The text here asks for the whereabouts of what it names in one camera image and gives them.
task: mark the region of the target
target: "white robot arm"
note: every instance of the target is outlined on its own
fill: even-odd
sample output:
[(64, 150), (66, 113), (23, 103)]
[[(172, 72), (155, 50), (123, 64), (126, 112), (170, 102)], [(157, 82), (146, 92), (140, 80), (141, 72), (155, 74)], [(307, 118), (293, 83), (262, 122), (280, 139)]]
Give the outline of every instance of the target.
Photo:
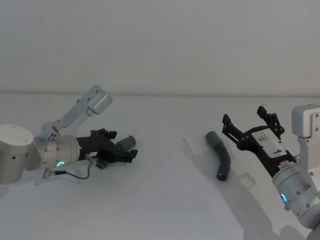
[(101, 169), (108, 163), (130, 163), (138, 152), (137, 150), (127, 152), (136, 144), (132, 136), (117, 144), (110, 141), (116, 137), (117, 132), (106, 131), (104, 128), (92, 130), (90, 137), (74, 136), (78, 127), (88, 117), (101, 114), (112, 101), (106, 91), (94, 85), (61, 119), (44, 124), (36, 137), (21, 126), (0, 125), (0, 184), (17, 182), (24, 169), (29, 171), (44, 169), (45, 179), (61, 174), (78, 177), (65, 170), (51, 171), (51, 169), (89, 160), (89, 177), (89, 168), (94, 163)]
[(275, 113), (267, 113), (264, 107), (257, 114), (265, 126), (241, 132), (227, 114), (223, 117), (223, 130), (238, 149), (253, 152), (272, 177), (287, 211), (291, 210), (300, 223), (312, 229), (312, 236), (320, 228), (320, 106), (305, 105), (292, 110), (292, 132), (300, 143), (299, 162), (286, 150), (281, 141), (285, 129)]

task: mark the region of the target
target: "white backdrop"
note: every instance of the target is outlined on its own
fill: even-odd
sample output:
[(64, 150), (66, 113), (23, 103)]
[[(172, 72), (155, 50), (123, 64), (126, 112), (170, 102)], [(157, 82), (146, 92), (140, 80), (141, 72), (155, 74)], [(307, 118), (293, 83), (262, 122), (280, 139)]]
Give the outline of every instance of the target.
[(318, 0), (3, 0), (1, 92), (317, 96)]

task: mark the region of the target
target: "white table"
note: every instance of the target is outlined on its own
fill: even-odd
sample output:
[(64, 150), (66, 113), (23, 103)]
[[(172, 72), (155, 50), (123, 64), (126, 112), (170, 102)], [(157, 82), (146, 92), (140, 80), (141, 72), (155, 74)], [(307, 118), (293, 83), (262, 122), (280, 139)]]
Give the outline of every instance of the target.
[[(76, 95), (0, 95), (0, 123), (37, 134), (43, 123), (61, 117)], [(115, 96), (90, 130), (118, 131), (137, 138), (131, 164), (92, 168), (88, 180), (71, 176), (42, 179), (25, 171), (0, 187), (2, 240), (303, 240), (309, 233), (284, 204), (267, 171), (250, 152), (239, 151), (220, 134), (232, 159), (227, 182), (216, 180), (218, 159), (206, 144), (220, 133), (228, 113), (239, 129), (264, 125), (259, 105), (276, 112), (286, 129), (282, 140), (297, 154), (291, 110), (320, 98), (210, 98)], [(69, 167), (86, 174), (86, 166)]]

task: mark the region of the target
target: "white wall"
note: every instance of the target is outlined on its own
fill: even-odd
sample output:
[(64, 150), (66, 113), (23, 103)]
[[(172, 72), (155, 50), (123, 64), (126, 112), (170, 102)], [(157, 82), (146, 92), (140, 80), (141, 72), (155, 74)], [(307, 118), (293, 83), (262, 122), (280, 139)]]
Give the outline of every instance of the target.
[(0, 91), (320, 94), (318, 0), (2, 0)]

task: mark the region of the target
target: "dark gray tube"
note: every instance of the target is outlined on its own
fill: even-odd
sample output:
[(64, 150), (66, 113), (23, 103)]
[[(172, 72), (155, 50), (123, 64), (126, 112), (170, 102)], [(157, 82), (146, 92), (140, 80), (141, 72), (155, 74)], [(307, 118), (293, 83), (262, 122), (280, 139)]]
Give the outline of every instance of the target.
[(210, 131), (205, 136), (205, 139), (209, 146), (218, 154), (220, 158), (220, 166), (216, 174), (216, 178), (219, 181), (227, 181), (230, 172), (231, 159), (224, 142), (216, 134), (215, 131)]
[(136, 144), (137, 144), (136, 140), (133, 136), (128, 136), (128, 137), (117, 142), (117, 145), (121, 145), (124, 152), (133, 148)]

